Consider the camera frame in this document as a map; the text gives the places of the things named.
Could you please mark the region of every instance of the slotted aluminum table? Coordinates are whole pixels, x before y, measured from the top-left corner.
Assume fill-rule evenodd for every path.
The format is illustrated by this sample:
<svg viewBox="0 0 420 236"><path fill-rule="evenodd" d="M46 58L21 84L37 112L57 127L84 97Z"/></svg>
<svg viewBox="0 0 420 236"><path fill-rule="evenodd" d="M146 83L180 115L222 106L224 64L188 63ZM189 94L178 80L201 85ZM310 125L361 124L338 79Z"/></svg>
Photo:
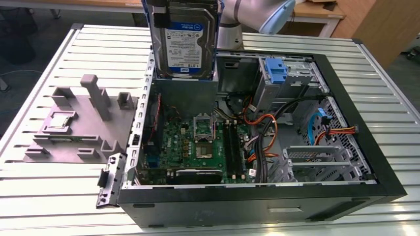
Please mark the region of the slotted aluminum table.
<svg viewBox="0 0 420 236"><path fill-rule="evenodd" d="M120 208L94 209L102 165L22 163L53 104L54 86L69 86L74 94L86 95L80 77L96 74L109 95L140 94L149 35L148 29L132 27L84 25L69 31L0 141L0 235L417 235L420 116L365 47L349 39L246 33L244 45L252 50L328 56L408 192L390 204L370 206L333 222L140 229Z"/></svg>

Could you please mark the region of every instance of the motherboard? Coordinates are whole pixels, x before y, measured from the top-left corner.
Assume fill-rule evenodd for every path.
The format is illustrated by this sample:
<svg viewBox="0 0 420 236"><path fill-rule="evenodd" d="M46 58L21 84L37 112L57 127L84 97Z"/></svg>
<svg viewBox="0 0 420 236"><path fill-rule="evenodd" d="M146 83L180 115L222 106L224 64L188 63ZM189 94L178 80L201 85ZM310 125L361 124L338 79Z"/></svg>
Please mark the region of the motherboard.
<svg viewBox="0 0 420 236"><path fill-rule="evenodd" d="M206 135L206 138L197 139L200 135ZM146 155L149 168L141 170L141 176L146 177L140 180L141 183L170 184L168 177L180 170L197 175L220 171L221 183L250 182L240 149L246 139L248 127L244 124L213 122L212 119L165 122L162 150L160 155Z"/></svg>

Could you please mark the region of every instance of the case hinge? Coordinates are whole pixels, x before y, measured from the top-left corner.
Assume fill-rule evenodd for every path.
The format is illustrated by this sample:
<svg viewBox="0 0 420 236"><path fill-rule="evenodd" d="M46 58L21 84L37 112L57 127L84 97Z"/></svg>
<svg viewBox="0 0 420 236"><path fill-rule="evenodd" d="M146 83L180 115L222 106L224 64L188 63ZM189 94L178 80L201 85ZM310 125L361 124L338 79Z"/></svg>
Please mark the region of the case hinge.
<svg viewBox="0 0 420 236"><path fill-rule="evenodd" d="M122 182L126 154L117 153L109 156L106 167L101 169L97 186L100 187L96 209L116 208L120 187Z"/></svg>

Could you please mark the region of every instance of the green circuit board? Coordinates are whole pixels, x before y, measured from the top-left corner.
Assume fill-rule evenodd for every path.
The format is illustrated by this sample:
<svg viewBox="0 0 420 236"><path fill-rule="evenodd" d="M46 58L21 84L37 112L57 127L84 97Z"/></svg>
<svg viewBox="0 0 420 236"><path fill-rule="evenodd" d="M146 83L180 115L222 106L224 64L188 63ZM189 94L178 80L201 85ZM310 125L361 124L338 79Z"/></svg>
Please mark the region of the green circuit board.
<svg viewBox="0 0 420 236"><path fill-rule="evenodd" d="M246 175L244 175L244 179L232 179L226 176L222 127L222 123L216 122L213 124L213 140L210 142L202 140L196 142L193 139L192 121L170 121L165 123L162 151L157 158L156 169L150 169L150 173L153 173L152 175L154 176L154 184L164 184L164 170L166 169L217 169L224 173L224 183L248 183L250 181ZM205 134L209 133L209 131L210 127L208 125L197 125L197 133ZM245 125L237 125L237 134L240 137L248 134Z"/></svg>

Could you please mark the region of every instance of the ram slot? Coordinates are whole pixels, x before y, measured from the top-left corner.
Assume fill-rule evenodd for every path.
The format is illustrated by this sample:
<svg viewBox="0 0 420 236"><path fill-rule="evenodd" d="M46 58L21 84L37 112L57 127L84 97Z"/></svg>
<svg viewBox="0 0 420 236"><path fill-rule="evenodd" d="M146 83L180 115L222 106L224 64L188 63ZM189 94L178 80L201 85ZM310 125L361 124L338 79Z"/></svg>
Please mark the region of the ram slot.
<svg viewBox="0 0 420 236"><path fill-rule="evenodd" d="M230 130L229 140L230 140L230 152L232 152L232 160L233 160L233 172L238 177L244 173L244 170L242 170L242 158L241 158L241 149L240 149L240 141L238 141L236 125L230 125L229 130Z"/></svg>
<svg viewBox="0 0 420 236"><path fill-rule="evenodd" d="M225 156L225 169L228 177L234 174L234 163L232 156L232 146L230 146L230 129L229 124L222 125L222 145L224 145L224 156Z"/></svg>

